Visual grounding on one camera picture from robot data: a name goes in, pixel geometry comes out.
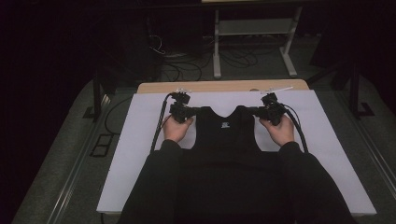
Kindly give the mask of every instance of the dark background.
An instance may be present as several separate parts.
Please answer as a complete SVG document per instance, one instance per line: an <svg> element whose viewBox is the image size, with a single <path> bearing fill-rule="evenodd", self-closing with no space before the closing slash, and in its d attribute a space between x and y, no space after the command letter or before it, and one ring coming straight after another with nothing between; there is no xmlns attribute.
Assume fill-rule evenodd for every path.
<svg viewBox="0 0 396 224"><path fill-rule="evenodd" d="M84 10L97 2L0 3L0 223L11 222L68 109L96 74L109 93L119 86L154 81L161 58L148 48L152 44L150 29L163 34L168 43L179 43L179 48L199 53L201 35L210 33L213 27L212 18L199 11L183 16L189 19L181 21L174 12L173 16L147 11L104 16ZM376 85L393 112L394 12L394 4L385 1L358 7L305 7L297 30L297 35L322 34L312 64L327 67L351 60ZM235 13L252 15L251 11L230 11L231 16ZM199 29L183 33L180 30L184 29L175 28L192 24Z"/></svg>

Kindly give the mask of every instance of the person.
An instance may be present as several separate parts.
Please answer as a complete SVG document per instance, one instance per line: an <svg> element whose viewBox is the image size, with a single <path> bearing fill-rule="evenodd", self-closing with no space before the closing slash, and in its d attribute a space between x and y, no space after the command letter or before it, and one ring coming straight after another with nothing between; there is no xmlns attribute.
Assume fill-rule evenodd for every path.
<svg viewBox="0 0 396 224"><path fill-rule="evenodd" d="M267 169L265 172L258 173L266 175L265 178L270 178L270 181L261 182L253 177L254 184L250 184L245 176L250 173L257 175L255 171L260 169L258 167L249 169L240 164L233 166L232 169L225 169L221 175L216 175L210 181L203 179L202 176L216 173L216 169L219 167L214 166L211 170L205 170L202 175L197 170L194 170L194 173L188 173L189 175L193 174L192 176L198 175L200 182L194 182L194 186L189 185L190 190L184 190L184 187L180 186L182 185L180 179L184 178L182 171L184 168L180 158L183 157L185 150L178 145L178 142L184 138L192 122L192 118L187 119L184 123L176 122L173 117L167 118L163 125L164 141L162 146L160 150L155 150L148 156L121 212L119 224L357 223L330 175L315 156L300 150L294 139L293 123L285 115L282 116L281 122L277 126L272 125L268 120L260 119L260 124L266 128L273 141L280 146L280 150L276 152L280 163L279 173L273 168L269 169L271 172ZM247 170L247 172L243 175L234 175L239 174L238 170ZM222 177L228 174L226 172L233 175L230 187L223 185L229 180L229 178ZM238 186L235 185L239 179L239 177L235 178L236 176L242 178L243 181ZM281 185L272 187L269 184L269 182L276 181L279 181ZM207 184L210 187L201 192L200 189ZM225 203L217 201L218 198L223 197L221 191L209 192L212 188L216 190L217 184L220 184L220 188L226 191L224 192ZM194 195L197 191L199 194L190 198L189 195ZM261 192L264 197L269 199L266 200L259 195ZM254 202L252 206L245 205L250 202Z"/></svg>

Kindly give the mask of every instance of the gray carpet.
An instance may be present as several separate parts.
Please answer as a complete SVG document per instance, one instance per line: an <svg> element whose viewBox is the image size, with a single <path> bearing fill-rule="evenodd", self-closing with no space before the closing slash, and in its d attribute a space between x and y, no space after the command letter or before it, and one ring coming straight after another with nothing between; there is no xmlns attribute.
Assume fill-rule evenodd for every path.
<svg viewBox="0 0 396 224"><path fill-rule="evenodd" d="M290 57L299 74L298 78L307 79L322 70L322 68L309 65L317 43L318 37L300 37L294 40ZM222 80L289 78L280 54L274 48L276 46L277 44L268 43L267 46L264 46L266 48L255 51L257 62L255 65L249 65L246 68L235 68L237 65L241 67L247 65L246 60L238 59L239 61L232 63L233 66L231 66L228 63L232 61L229 60L227 63L223 58L221 60ZM221 53L225 57L235 56L234 52L229 49L225 49ZM209 56L210 53L207 53L204 58L191 62L199 64L199 66L204 66L209 62L207 66L202 68L201 80L213 80L212 63L208 60ZM195 80L200 76L198 70L192 70L193 67L181 63L183 61L180 59L178 61L169 60L168 62L185 68L185 70L182 70L183 75L179 76L179 80ZM248 58L248 62L254 63L255 59ZM177 77L177 72L173 68L170 66L163 68L161 81L169 81ZM392 223L396 220L396 201L378 172L369 148L357 127L363 126L366 130L369 130L370 137L377 145L378 150L384 155L393 172L396 172L395 152L393 150L396 147L396 139L394 138L396 119L382 103L373 85L362 78L361 102L368 103L374 110L375 116L355 120L347 110L347 86L343 91L333 91L330 88L331 80L332 75L329 75L314 83L311 89L316 91L352 166L378 213L372 217L357 217L357 220L361 224ZM48 220L50 220L50 223L65 224L101 223L101 215L95 209L117 146L118 136L114 135L105 157L92 157L90 153L94 149L100 134L108 133L106 124L107 128L113 133L121 131L130 98L134 93L135 90L120 89L116 94L111 95L109 101L104 102L104 111L101 118L97 123L92 123L91 119L83 118L86 108L92 106L92 84L87 84L70 109L69 115L64 121L64 126L55 139L48 157L15 217L14 223L38 224L47 223ZM95 152L100 154L104 149L98 147L96 150ZM63 191L65 184L70 187L67 188L69 189L67 192ZM64 202L63 209L55 210L52 213L60 195L65 195L62 200ZM114 216L104 215L102 219L106 224L117 222L117 217Z"/></svg>

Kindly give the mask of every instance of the forearm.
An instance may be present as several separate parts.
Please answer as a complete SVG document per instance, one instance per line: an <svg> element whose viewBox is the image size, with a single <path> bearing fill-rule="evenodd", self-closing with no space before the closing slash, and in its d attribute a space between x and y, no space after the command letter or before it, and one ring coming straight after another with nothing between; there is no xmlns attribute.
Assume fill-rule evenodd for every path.
<svg viewBox="0 0 396 224"><path fill-rule="evenodd" d="M177 143L165 140L160 150L148 156L122 209L119 224L173 223L181 154Z"/></svg>
<svg viewBox="0 0 396 224"><path fill-rule="evenodd" d="M279 156L298 223L356 223L340 190L312 154L292 142Z"/></svg>

